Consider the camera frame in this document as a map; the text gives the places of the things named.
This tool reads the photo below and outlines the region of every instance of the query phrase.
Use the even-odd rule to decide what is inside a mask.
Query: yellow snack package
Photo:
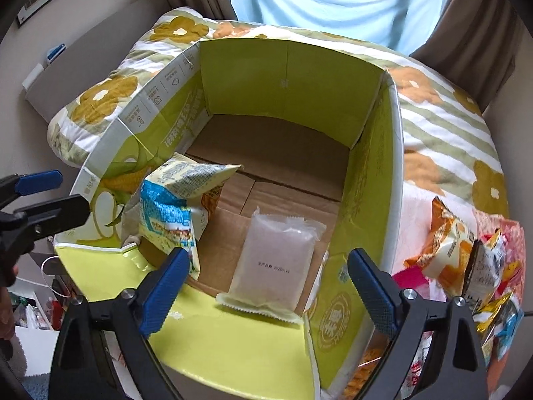
[[[474,242],[474,233],[435,197],[431,230],[422,252],[404,264],[418,265],[426,277],[438,280],[449,297],[460,296]]]
[[[474,314],[473,319],[476,324],[476,330],[478,334],[483,338],[492,327],[498,313],[503,308],[505,303],[511,298],[512,292],[508,292],[505,295],[502,295],[494,301],[490,301],[487,305],[482,307],[476,314]]]

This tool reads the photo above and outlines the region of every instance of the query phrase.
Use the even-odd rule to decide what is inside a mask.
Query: person's hand
[[[13,273],[19,273],[18,268],[13,268]],[[7,287],[0,287],[0,338],[10,340],[15,334],[15,319],[11,307],[11,298]]]

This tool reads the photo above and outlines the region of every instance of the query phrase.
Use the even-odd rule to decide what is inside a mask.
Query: chip bag
[[[424,363],[427,359],[427,353],[430,350],[432,338],[433,336],[429,332],[424,332],[422,334],[422,340],[420,340],[415,357],[413,358],[411,367],[409,367],[407,376],[401,385],[400,393],[397,398],[404,399],[410,397],[415,390],[415,387],[420,379],[420,375],[422,374]]]
[[[348,383],[342,396],[339,400],[353,400],[362,390],[364,384],[370,379],[374,369],[379,364],[379,359],[383,356],[385,351],[381,348],[367,349],[364,352],[361,363],[357,367],[357,371],[352,380]]]
[[[494,326],[490,329],[489,334],[485,341],[481,343],[481,353],[483,353],[483,359],[485,360],[485,366],[488,367],[490,359],[492,358],[492,350],[494,349]]]
[[[491,328],[494,326],[498,314],[505,306],[507,301],[511,298],[512,292],[506,293],[499,299],[490,301],[487,305],[479,309],[479,312],[474,314],[473,319],[476,326],[476,331],[482,340],[482,343],[487,339],[490,334]]]
[[[474,246],[466,269],[463,297],[472,312],[485,306],[502,281],[505,262],[505,238],[498,229],[486,243]]]
[[[431,230],[422,252],[404,264],[418,265],[426,277],[438,280],[447,296],[460,296],[474,242],[474,233],[435,197]]]
[[[503,306],[501,313],[501,329],[499,329],[496,334],[496,351],[498,361],[501,361],[511,348],[511,343],[516,335],[518,325],[524,317],[524,311],[520,307],[520,303],[518,302],[518,297],[516,294],[513,293],[513,295],[508,299]]]
[[[166,254],[175,247],[188,250],[189,274],[198,279],[196,241],[217,208],[223,183],[239,168],[198,164],[174,153],[142,182],[139,234]]]

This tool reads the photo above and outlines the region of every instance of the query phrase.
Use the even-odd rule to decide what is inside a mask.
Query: orange snack bag
[[[426,277],[438,280],[449,297],[460,296],[474,242],[474,233],[435,197],[431,230],[422,252],[404,264],[418,265]]]

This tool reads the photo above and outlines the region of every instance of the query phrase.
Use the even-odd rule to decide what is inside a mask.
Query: metal screw
[[[125,288],[121,291],[121,298],[122,299],[131,299],[135,296],[135,289],[134,288]]]
[[[83,302],[83,296],[78,295],[75,298],[72,298],[71,304],[72,305],[80,305]]]
[[[412,288],[406,288],[406,290],[403,291],[403,296],[405,296],[407,299],[412,300],[415,299],[418,294]]]
[[[455,296],[454,303],[458,307],[464,307],[466,305],[466,301],[462,296]]]

